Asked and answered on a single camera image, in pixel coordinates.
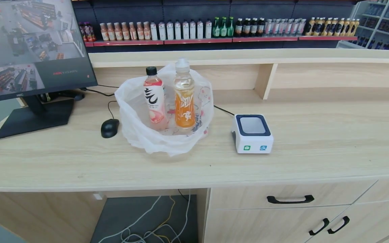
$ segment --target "white plastic bag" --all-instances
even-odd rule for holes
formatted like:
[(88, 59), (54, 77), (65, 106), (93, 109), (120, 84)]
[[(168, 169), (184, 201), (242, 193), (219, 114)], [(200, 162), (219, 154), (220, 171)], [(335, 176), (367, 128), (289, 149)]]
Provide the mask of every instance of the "white plastic bag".
[(147, 78), (137, 77), (128, 79), (115, 92), (120, 106), (122, 134), (128, 142), (138, 148), (144, 148), (149, 154), (166, 152), (170, 156), (184, 154), (190, 151), (208, 131), (214, 115), (213, 92), (211, 83), (198, 72), (190, 69), (194, 79), (194, 111), (196, 125), (187, 134), (181, 133), (175, 126), (175, 91), (173, 82), (176, 76), (175, 64), (171, 63), (157, 73), (165, 86), (165, 102), (168, 128), (158, 132), (150, 129), (148, 105), (144, 97), (144, 81)]

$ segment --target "monitor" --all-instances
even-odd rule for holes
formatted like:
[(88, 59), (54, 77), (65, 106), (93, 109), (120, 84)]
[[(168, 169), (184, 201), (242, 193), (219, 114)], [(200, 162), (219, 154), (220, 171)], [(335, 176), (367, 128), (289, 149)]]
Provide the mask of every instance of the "monitor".
[(96, 86), (70, 0), (0, 1), (0, 100), (23, 98), (0, 138), (68, 123), (73, 100), (37, 95)]

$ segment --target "monitor stand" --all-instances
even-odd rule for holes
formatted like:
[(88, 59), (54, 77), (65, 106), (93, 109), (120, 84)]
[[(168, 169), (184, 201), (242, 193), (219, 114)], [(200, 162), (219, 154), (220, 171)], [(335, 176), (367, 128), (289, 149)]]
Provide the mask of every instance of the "monitor stand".
[(66, 125), (74, 106), (73, 99), (45, 104), (37, 96), (23, 100), (28, 106), (11, 112), (0, 129), (0, 138)]

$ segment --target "computer mouse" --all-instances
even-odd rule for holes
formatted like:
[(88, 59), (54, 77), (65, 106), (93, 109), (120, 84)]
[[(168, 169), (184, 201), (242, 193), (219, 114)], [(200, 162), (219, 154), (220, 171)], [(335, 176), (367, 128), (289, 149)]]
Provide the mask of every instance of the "computer mouse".
[(110, 138), (115, 136), (118, 132), (118, 126), (119, 126), (118, 119), (105, 120), (105, 122), (102, 124), (102, 129), (101, 129), (102, 137)]

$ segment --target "green glass bottle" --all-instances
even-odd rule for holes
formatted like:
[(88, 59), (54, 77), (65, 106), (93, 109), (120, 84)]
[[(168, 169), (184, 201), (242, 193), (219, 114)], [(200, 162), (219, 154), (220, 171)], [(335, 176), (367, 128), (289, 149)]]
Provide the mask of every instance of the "green glass bottle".
[(229, 27), (227, 28), (227, 37), (233, 36), (233, 17), (229, 17)]
[(222, 17), (222, 27), (220, 28), (220, 36), (226, 37), (227, 28), (226, 28), (226, 17)]
[(219, 17), (214, 18), (213, 37), (220, 37)]

